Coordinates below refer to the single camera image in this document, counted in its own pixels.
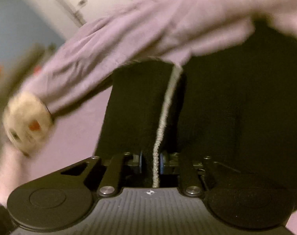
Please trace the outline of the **yellow kiss emoji pillow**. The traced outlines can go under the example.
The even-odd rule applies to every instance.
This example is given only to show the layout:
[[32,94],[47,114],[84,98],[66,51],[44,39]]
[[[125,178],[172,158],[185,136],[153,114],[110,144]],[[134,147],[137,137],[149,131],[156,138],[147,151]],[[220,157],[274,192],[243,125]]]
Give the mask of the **yellow kiss emoji pillow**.
[[54,122],[46,105],[29,92],[9,99],[2,116],[5,134],[24,155],[40,149],[50,136]]

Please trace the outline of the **black knit garment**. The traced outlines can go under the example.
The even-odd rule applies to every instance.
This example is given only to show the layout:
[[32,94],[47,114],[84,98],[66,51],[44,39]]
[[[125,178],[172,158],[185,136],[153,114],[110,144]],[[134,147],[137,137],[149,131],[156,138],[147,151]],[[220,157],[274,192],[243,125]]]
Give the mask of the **black knit garment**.
[[[113,72],[97,155],[143,154],[152,169],[172,70],[151,60]],[[159,151],[210,155],[265,176],[288,188],[297,208],[297,38],[258,21],[241,45],[188,60]]]

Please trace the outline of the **pink folded duvet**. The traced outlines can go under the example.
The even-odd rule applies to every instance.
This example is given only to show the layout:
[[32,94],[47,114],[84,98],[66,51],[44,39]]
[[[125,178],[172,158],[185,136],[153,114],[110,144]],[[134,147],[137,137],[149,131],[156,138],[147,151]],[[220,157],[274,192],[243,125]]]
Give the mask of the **pink folded duvet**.
[[55,113],[130,61],[151,57],[183,65],[203,53],[208,33],[229,42],[227,30],[254,14],[294,11],[297,0],[135,0],[81,27],[20,90]]

